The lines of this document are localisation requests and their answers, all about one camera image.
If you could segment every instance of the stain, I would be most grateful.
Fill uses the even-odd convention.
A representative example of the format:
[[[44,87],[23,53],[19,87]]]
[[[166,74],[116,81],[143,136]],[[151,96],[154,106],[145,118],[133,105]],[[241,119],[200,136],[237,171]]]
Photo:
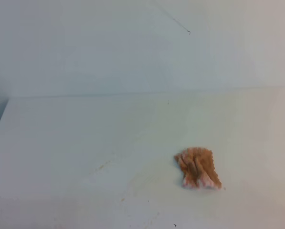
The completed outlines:
[[[156,2],[156,0],[153,0],[155,5],[157,6],[157,8],[163,13],[165,14],[168,18],[172,19],[173,21],[176,22],[176,24],[178,24],[181,28],[183,28],[184,30],[186,30],[189,35],[191,34],[191,32],[185,27],[183,26],[178,20],[176,20],[172,14],[170,14],[169,12],[167,12],[158,2]]]
[[[96,168],[93,172],[91,172],[89,175],[92,175],[93,173],[97,172],[98,170],[101,170],[102,168],[104,168],[105,165],[107,165],[108,163],[110,163],[111,161],[106,161],[103,165],[101,165],[99,168]]]
[[[149,186],[158,184],[161,180],[165,180],[167,177],[166,171],[168,167],[170,167],[165,160],[169,159],[161,157],[143,167],[142,170],[136,173],[130,182],[128,182],[128,191],[136,197]]]
[[[147,222],[147,223],[144,222],[144,223],[143,223],[143,226],[146,224],[146,226],[144,227],[144,229],[146,229],[146,228],[148,228],[149,226],[151,226],[151,225],[153,224],[153,221],[156,220],[159,215],[160,215],[160,213],[158,212],[156,216],[154,216],[154,217],[148,219],[148,222]]]

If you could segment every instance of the crumpled paper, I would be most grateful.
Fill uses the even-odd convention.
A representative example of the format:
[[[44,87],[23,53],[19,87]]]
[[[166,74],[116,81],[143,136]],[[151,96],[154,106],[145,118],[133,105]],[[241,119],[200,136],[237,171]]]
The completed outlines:
[[[183,186],[187,188],[220,189],[222,184],[214,171],[212,151],[191,147],[174,156],[184,173]]]

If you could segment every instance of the white backdrop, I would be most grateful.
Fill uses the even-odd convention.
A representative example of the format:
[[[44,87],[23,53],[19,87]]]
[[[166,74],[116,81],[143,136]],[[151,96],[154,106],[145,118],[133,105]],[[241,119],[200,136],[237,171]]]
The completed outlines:
[[[0,95],[277,85],[285,0],[0,0]]]

